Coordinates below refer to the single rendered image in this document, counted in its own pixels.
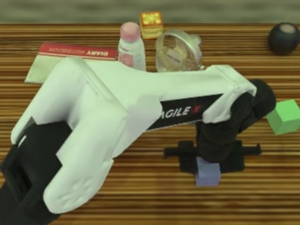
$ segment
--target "blue block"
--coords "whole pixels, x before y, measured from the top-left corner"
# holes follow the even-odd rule
[[[221,180],[219,163],[208,163],[197,157],[198,173],[195,175],[196,186],[217,186]]]

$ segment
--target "cube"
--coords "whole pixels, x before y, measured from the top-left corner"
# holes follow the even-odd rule
[[[276,103],[276,108],[267,115],[267,121],[274,134],[295,132],[300,127],[300,109],[295,100]]]
[[[208,163],[197,157],[198,173],[195,175],[196,186],[217,186],[221,180],[219,163]]]
[[[156,39],[164,31],[161,12],[140,13],[140,27],[143,39]]]

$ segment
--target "white bottle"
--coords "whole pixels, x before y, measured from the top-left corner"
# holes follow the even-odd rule
[[[122,24],[120,37],[118,61],[134,69],[146,71],[145,46],[140,26],[135,22]]]

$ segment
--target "black label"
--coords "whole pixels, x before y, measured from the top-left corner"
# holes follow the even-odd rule
[[[203,112],[222,94],[163,101],[161,117],[147,130],[154,130],[202,120]]]

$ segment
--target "orange box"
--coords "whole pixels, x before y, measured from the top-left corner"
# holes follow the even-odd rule
[[[143,39],[156,39],[164,31],[161,12],[140,13],[140,27]]]

